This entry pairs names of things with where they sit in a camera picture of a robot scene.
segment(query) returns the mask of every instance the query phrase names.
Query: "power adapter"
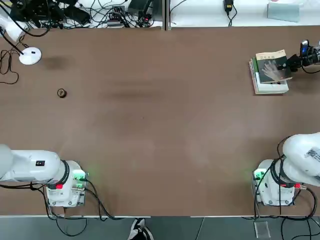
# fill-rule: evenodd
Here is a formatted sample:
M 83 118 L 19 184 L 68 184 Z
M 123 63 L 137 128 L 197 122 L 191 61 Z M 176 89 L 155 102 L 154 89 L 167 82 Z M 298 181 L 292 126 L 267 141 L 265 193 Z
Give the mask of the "power adapter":
M 234 4 L 234 0 L 224 0 L 224 11 L 229 16 L 229 13 L 232 10 L 232 6 Z

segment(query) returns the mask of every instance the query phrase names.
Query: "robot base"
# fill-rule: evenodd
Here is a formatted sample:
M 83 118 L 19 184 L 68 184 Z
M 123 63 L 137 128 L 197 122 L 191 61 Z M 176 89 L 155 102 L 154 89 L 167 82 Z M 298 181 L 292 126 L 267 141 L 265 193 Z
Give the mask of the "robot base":
M 262 176 L 265 174 L 256 196 L 257 203 L 261 203 L 266 206 L 279 206 L 279 185 L 273 179 L 270 170 L 266 173 L 267 169 L 272 164 L 272 159 L 262 161 L 258 168 L 252 175 L 252 190 L 253 196 L 257 190 L 258 184 L 261 181 Z M 279 170 L 280 164 L 276 164 L 275 168 Z M 295 194 L 295 188 L 286 188 L 280 186 L 281 191 L 281 206 L 289 206 L 293 203 Z
M 46 188 L 49 206 L 72 208 L 85 202 L 88 174 L 75 161 L 66 161 L 69 165 L 69 177 L 61 189 Z

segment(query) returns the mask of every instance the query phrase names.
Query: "small round object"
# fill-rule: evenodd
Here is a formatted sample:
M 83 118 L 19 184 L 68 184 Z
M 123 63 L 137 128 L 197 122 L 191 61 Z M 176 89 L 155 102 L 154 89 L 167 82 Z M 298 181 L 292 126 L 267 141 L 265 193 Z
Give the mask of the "small round object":
M 59 96 L 59 98 L 64 99 L 67 96 L 67 91 L 63 88 L 58 89 L 56 94 Z

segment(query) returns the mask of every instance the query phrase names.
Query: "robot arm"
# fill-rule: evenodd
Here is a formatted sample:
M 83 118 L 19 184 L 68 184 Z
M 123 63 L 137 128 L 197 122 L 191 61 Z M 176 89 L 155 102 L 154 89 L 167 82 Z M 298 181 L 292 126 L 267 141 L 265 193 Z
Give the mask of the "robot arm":
M 50 206 L 84 204 L 87 177 L 75 161 L 60 160 L 55 152 L 11 150 L 0 144 L 0 181 L 46 184 Z
M 320 62 L 320 46 L 310 46 L 309 40 L 304 40 L 300 44 L 299 56 L 294 54 L 285 64 L 278 66 L 279 70 L 290 68 L 292 72 L 297 72 L 301 67 L 307 67 Z
M 281 205 L 290 206 L 300 183 L 320 187 L 320 132 L 289 137 L 283 144 L 283 153 L 282 161 L 266 159 L 253 173 L 257 201 L 264 205 L 279 206 L 280 191 Z
M 320 187 L 320 132 L 289 137 L 283 153 L 283 171 L 293 182 Z
M 42 183 L 60 180 L 65 172 L 55 152 L 11 150 L 0 145 L 0 181 Z

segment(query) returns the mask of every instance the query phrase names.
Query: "gray floor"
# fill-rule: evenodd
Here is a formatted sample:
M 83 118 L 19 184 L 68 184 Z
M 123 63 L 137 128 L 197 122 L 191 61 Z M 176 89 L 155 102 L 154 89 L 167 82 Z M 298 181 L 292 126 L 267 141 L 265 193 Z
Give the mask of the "gray floor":
M 127 240 L 133 219 L 100 222 L 89 219 L 84 233 L 72 239 L 77 240 Z M 281 240 L 280 226 L 282 219 L 267 219 L 272 240 Z M 155 240 L 195 240 L 202 218 L 191 217 L 152 217 L 146 220 Z M 61 220 L 61 227 L 69 234 L 81 230 L 84 220 Z M 311 222 L 313 233 L 320 231 Z M 55 221 L 45 217 L 0 218 L 1 240 L 66 240 L 57 228 Z M 285 221 L 284 239 L 308 234 L 308 225 L 304 222 Z M 238 217 L 206 218 L 198 240 L 255 240 L 253 222 Z M 307 240 L 309 237 L 296 238 Z M 320 235 L 313 237 L 320 240 Z

